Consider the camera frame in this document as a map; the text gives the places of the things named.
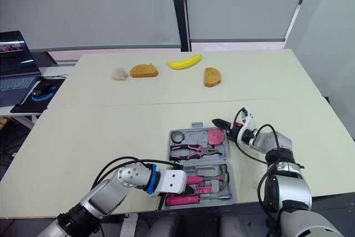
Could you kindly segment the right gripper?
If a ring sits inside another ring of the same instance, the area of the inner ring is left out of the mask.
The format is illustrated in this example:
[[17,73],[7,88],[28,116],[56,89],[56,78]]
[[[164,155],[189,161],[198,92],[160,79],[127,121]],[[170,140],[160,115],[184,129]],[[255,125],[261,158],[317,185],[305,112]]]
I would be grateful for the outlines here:
[[226,131],[226,135],[229,140],[236,140],[239,134],[239,131],[242,128],[242,124],[234,122],[230,129]]

